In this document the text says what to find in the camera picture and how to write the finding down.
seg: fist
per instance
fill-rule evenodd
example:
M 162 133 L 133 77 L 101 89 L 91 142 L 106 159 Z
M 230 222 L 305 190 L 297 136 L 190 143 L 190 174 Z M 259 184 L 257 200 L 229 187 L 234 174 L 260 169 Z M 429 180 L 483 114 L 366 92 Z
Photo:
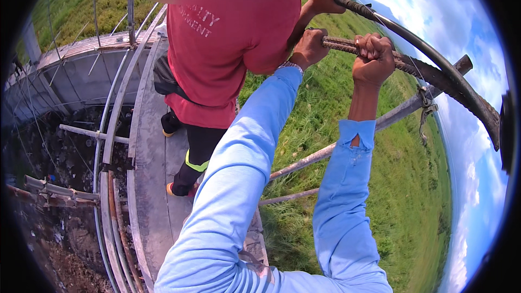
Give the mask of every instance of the fist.
M 392 42 L 378 33 L 355 36 L 355 45 L 360 51 L 353 64 L 355 83 L 380 88 L 395 68 Z
M 329 52 L 329 48 L 322 46 L 324 36 L 327 36 L 327 30 L 324 28 L 306 29 L 295 46 L 290 62 L 296 63 L 302 70 L 305 70 L 322 60 Z
M 311 10 L 315 15 L 322 13 L 342 14 L 345 8 L 335 3 L 335 0 L 309 0 Z

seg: reflective stripe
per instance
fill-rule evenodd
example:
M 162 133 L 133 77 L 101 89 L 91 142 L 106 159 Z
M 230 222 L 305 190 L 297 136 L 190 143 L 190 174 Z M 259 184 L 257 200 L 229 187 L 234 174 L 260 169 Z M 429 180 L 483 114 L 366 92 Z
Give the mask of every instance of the reflective stripe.
M 185 163 L 186 165 L 190 166 L 192 169 L 198 171 L 198 172 L 204 172 L 204 170 L 206 170 L 206 168 L 208 167 L 208 162 L 209 161 L 206 161 L 204 162 L 203 164 L 201 165 L 197 165 L 197 164 L 192 164 L 188 161 L 188 155 L 190 154 L 190 149 L 188 148 L 188 151 L 186 151 L 186 158 L 185 158 Z

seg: green grass field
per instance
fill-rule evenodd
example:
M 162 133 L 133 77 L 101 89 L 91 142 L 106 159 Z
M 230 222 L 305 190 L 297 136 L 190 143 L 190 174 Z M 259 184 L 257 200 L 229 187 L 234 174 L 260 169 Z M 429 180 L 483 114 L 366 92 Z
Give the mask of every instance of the green grass field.
M 61 31 L 56 39 L 59 46 L 72 42 L 87 22 L 90 23 L 79 39 L 95 36 L 92 2 L 50 0 L 53 32 L 56 35 Z M 152 2 L 135 0 L 137 25 L 152 6 Z M 127 0 L 97 0 L 96 7 L 100 34 L 107 34 L 125 15 Z M 32 19 L 40 47 L 45 51 L 52 41 L 47 0 L 37 3 Z M 344 38 L 382 32 L 373 22 L 351 12 L 317 16 L 310 26 L 326 28 L 330 35 Z M 125 20 L 118 30 L 126 27 Z M 338 138 L 338 120 L 347 117 L 351 102 L 354 59 L 353 55 L 331 50 L 305 72 L 295 108 L 280 135 L 273 171 Z M 241 104 L 264 79 L 266 76 L 248 73 L 239 96 Z M 401 71 L 394 72 L 382 86 L 378 116 L 414 92 L 415 79 Z M 380 265 L 395 292 L 432 292 L 440 283 L 449 243 L 451 191 L 444 147 L 432 116 L 424 127 L 426 147 L 421 144 L 419 126 L 420 113 L 416 112 L 375 136 L 367 215 L 381 255 Z M 266 187 L 263 199 L 317 188 L 327 161 L 273 181 Z M 309 196 L 260 209 L 271 265 L 280 270 L 321 273 L 313 244 L 315 202 L 316 196 Z

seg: man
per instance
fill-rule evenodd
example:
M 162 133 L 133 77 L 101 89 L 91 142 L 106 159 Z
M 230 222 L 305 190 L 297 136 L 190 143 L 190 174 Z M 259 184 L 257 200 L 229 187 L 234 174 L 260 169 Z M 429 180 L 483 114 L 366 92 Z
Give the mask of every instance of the man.
M 289 56 L 317 14 L 343 13 L 333 0 L 179 0 L 168 5 L 168 53 L 154 67 L 155 79 L 177 84 L 166 94 L 171 112 L 163 134 L 186 128 L 189 150 L 171 195 L 191 196 L 212 152 L 235 118 L 246 70 L 271 74 Z
M 290 62 L 305 70 L 328 49 L 324 30 L 307 30 Z M 248 226 L 268 183 L 279 133 L 302 81 L 299 68 L 283 67 L 244 104 L 210 160 L 192 214 L 168 251 L 155 283 L 166 292 L 391 292 L 365 216 L 378 93 L 394 71 L 387 38 L 357 36 L 353 99 L 320 185 L 313 215 L 321 275 L 281 272 L 238 258 Z

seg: wristwatch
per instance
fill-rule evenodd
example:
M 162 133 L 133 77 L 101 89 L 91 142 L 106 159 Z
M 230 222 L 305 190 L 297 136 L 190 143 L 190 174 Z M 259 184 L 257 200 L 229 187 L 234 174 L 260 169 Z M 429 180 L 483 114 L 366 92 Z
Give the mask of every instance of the wristwatch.
M 283 68 L 283 67 L 295 67 L 295 68 L 298 69 L 298 71 L 300 72 L 301 75 L 304 74 L 304 72 L 302 71 L 302 68 L 300 68 L 300 66 L 297 65 L 296 63 L 285 61 L 285 62 L 281 63 L 280 66 L 277 69 Z

